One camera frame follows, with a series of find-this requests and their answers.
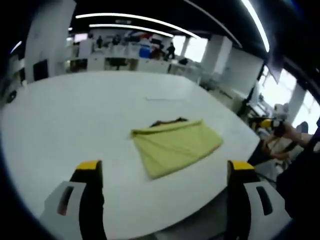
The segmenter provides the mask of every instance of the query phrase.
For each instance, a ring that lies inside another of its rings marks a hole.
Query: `blue object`
[[[139,57],[140,58],[150,58],[150,46],[142,45],[139,51]]]

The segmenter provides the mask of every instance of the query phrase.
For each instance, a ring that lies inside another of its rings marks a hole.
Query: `window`
[[[182,48],[184,47],[184,43],[186,41],[186,37],[185,36],[174,36],[172,41],[173,41],[173,45],[175,47],[174,54],[180,56],[181,52],[182,52]]]
[[[320,105],[317,103],[312,94],[307,91],[305,93],[300,110],[292,123],[292,126],[296,128],[299,124],[306,121],[309,126],[308,133],[314,134],[318,128],[317,121],[319,119],[319,116]]]
[[[264,66],[259,84],[264,101],[273,108],[275,104],[285,104],[290,101],[297,80],[285,69],[282,69],[279,83],[277,84],[274,77],[269,73],[268,68]]]
[[[191,37],[184,56],[187,59],[200,63],[205,54],[207,43],[208,39],[206,38],[196,39]]]

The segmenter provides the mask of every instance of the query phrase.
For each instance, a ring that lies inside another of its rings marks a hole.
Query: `desk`
[[[223,144],[197,163],[151,180],[130,130],[178,117],[204,119]],[[227,186],[227,160],[247,160],[259,142],[234,113],[185,77],[129,71],[31,83],[5,105],[1,130],[8,172],[36,217],[80,162],[102,160],[108,239],[147,235],[195,213]]]

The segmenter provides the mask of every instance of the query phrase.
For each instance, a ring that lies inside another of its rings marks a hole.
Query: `white table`
[[[151,180],[130,130],[178,117],[204,119],[224,142],[205,159]],[[4,107],[1,128],[8,171],[36,217],[80,162],[102,160],[108,239],[150,234],[196,212],[227,186],[227,160],[247,160],[259,141],[190,80],[129,71],[75,73],[31,83]]]

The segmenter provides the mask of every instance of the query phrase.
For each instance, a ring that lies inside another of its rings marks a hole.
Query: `towel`
[[[131,136],[152,179],[171,174],[203,159],[223,142],[203,120],[133,129]]]

